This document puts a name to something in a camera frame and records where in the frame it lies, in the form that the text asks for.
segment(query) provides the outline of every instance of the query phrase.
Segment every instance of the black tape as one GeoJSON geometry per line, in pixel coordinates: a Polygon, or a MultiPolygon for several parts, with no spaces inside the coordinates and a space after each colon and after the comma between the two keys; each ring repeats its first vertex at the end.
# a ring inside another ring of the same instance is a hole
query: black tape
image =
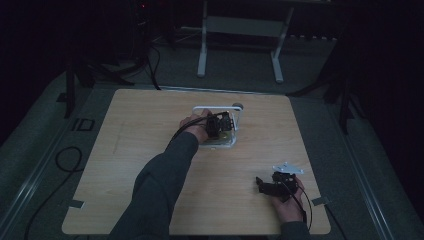
{"type": "Polygon", "coordinates": [[[81,209],[81,208],[84,207],[84,203],[85,202],[83,202],[83,201],[72,199],[71,202],[69,203],[69,207],[81,209]]]}
{"type": "Polygon", "coordinates": [[[321,205],[321,204],[326,205],[326,204],[330,203],[330,200],[328,200],[327,197],[320,197],[320,198],[312,199],[312,203],[314,204],[314,206],[318,206],[318,205],[321,205]]]}

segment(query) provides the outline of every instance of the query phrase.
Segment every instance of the cable on floor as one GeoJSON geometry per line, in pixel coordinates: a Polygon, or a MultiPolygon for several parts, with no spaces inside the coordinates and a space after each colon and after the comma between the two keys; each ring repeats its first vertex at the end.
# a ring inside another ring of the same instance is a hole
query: cable on floor
{"type": "Polygon", "coordinates": [[[46,205],[46,203],[54,196],[54,194],[57,192],[57,191],[59,191],[59,189],[61,188],[61,187],[63,187],[63,185],[65,185],[65,183],[72,177],[72,175],[74,174],[74,173],[77,173],[77,172],[81,172],[81,171],[83,171],[84,170],[84,168],[80,168],[80,169],[78,169],[78,167],[79,167],[79,165],[80,165],[80,163],[81,163],[81,161],[82,161],[82,151],[78,148],[78,147],[75,147],[75,146],[71,146],[71,147],[66,147],[66,148],[64,148],[64,149],[62,149],[62,150],[60,150],[57,154],[56,154],[56,156],[55,156],[55,163],[56,163],[56,166],[61,170],[61,171],[64,171],[64,172],[67,172],[67,173],[69,173],[68,174],[68,176],[53,190],[53,192],[41,203],[41,205],[37,208],[37,210],[34,212],[34,214],[31,216],[31,218],[30,218],[30,220],[29,220],[29,222],[28,222],[28,224],[27,224],[27,226],[26,226],[26,229],[25,229],[25,235],[24,235],[24,239],[25,240],[28,240],[29,239],[29,232],[30,232],[30,229],[31,229],[31,226],[32,226],[32,224],[34,223],[34,220],[35,220],[35,218],[37,217],[37,215],[38,215],[38,213],[44,208],[44,206],[46,205]],[[78,152],[78,159],[77,159],[77,163],[74,165],[74,167],[72,168],[72,169],[66,169],[65,167],[63,167],[61,164],[60,164],[60,162],[59,162],[59,157],[62,155],[62,153],[63,152],[65,152],[65,151],[69,151],[69,150],[76,150],[77,152],[78,152]]]}

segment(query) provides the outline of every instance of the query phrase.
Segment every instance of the wooden board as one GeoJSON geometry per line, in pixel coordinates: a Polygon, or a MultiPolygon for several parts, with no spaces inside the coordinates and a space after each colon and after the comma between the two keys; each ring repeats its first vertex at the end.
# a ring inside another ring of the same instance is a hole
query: wooden board
{"type": "MultiPolygon", "coordinates": [[[[181,91],[118,90],[111,102],[74,200],[63,223],[67,234],[108,234],[128,206],[136,176],[164,151],[194,106],[242,103],[237,142],[231,149],[200,148],[175,207],[174,235],[279,234],[269,198],[255,177],[271,182],[272,166],[289,162],[310,199],[320,196],[308,155],[285,96],[181,91]]],[[[310,219],[306,199],[305,210],[310,219]]],[[[312,234],[330,225],[323,206],[313,207],[312,234]]]]}

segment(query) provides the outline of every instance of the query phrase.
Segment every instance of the black object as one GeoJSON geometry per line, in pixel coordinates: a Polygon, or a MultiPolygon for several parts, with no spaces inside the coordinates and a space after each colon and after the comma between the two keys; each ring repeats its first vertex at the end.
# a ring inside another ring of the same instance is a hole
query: black object
{"type": "Polygon", "coordinates": [[[222,131],[231,131],[234,128],[233,120],[228,112],[223,112],[221,119],[218,115],[213,115],[206,121],[206,132],[209,139],[219,139],[219,133],[222,131]]]}
{"type": "Polygon", "coordinates": [[[295,174],[274,172],[272,175],[273,183],[264,183],[262,179],[256,177],[256,184],[260,193],[279,197],[282,202],[285,202],[297,191],[298,186],[295,177],[295,174]]]}

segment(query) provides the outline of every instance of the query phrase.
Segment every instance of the metal stand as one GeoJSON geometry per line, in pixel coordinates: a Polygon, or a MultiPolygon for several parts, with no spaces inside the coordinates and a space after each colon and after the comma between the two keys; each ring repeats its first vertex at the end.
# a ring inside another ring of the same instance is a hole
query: metal stand
{"type": "Polygon", "coordinates": [[[202,46],[200,49],[199,65],[197,76],[204,77],[206,72],[207,46],[206,37],[208,32],[220,32],[230,34],[244,34],[252,36],[278,37],[278,44],[271,52],[271,62],[274,69],[275,81],[283,82],[283,74],[279,56],[286,38],[287,29],[293,15],[294,8],[291,7],[284,22],[252,20],[241,18],[228,18],[218,16],[208,16],[208,1],[203,1],[203,21],[202,21],[202,46]]]}

